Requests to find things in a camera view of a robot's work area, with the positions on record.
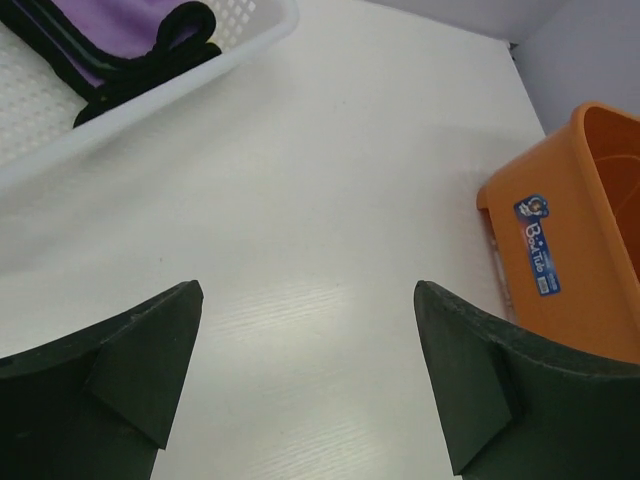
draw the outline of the folded cloth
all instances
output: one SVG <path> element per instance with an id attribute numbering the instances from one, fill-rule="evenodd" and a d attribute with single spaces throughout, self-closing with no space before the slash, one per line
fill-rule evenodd
<path id="1" fill-rule="evenodd" d="M 87 100 L 75 125 L 222 53 L 197 1 L 2 0 L 0 21 Z"/>

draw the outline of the white wall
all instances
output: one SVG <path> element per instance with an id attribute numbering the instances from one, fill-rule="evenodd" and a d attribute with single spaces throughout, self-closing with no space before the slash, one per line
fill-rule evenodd
<path id="1" fill-rule="evenodd" d="M 371 0 L 514 43 L 535 32 L 568 0 Z"/>
<path id="2" fill-rule="evenodd" d="M 513 54 L 547 132 L 588 100 L 640 114 L 640 0 L 571 0 Z"/>

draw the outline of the white table surface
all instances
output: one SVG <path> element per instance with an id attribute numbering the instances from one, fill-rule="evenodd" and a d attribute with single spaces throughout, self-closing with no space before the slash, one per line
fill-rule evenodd
<path id="1" fill-rule="evenodd" d="M 0 203 L 0 355 L 201 281 L 153 480 L 451 478 L 413 287 L 502 313 L 475 192 L 542 130 L 503 42 L 300 7 L 252 64 Z"/>

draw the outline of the orange plastic basin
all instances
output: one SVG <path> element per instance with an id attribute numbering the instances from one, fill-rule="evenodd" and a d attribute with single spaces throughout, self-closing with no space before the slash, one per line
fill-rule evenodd
<path id="1" fill-rule="evenodd" d="M 518 323 L 640 363 L 640 119 L 589 103 L 480 190 Z"/>

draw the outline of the sticker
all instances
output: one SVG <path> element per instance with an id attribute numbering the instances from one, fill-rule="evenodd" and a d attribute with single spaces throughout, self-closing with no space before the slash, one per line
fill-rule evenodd
<path id="1" fill-rule="evenodd" d="M 513 209 L 520 223 L 538 293 L 543 297 L 560 293 L 558 274 L 542 228 L 542 219 L 549 216 L 547 201 L 541 195 L 531 195 L 516 203 Z"/>

